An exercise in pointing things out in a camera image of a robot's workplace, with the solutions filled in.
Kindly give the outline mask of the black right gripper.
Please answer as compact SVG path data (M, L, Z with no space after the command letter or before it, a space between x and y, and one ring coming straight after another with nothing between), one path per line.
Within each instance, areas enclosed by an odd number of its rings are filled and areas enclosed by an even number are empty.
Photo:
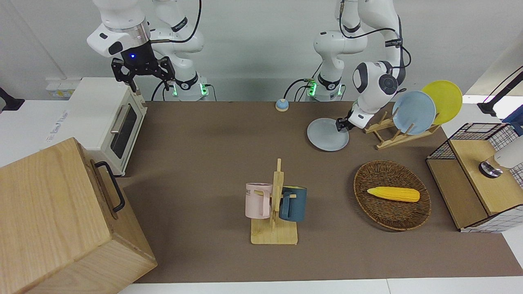
M124 50L120 54L123 60L112 59L112 72L116 81L125 83L134 94L138 91L133 80L136 75L152 75L160 78L165 91L168 91L170 82L175 80L175 69L170 58L164 56L157 60L150 42Z

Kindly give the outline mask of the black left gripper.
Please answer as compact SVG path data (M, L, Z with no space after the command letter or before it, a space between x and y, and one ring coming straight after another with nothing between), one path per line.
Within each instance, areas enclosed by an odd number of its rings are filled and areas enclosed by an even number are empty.
M351 122L351 117L353 116L354 110L351 109L347 116L344 118L338 118L335 121L335 126L337 128L338 132L342 132L342 130L346 129L347 131L350 131L352 128L354 128L354 123Z

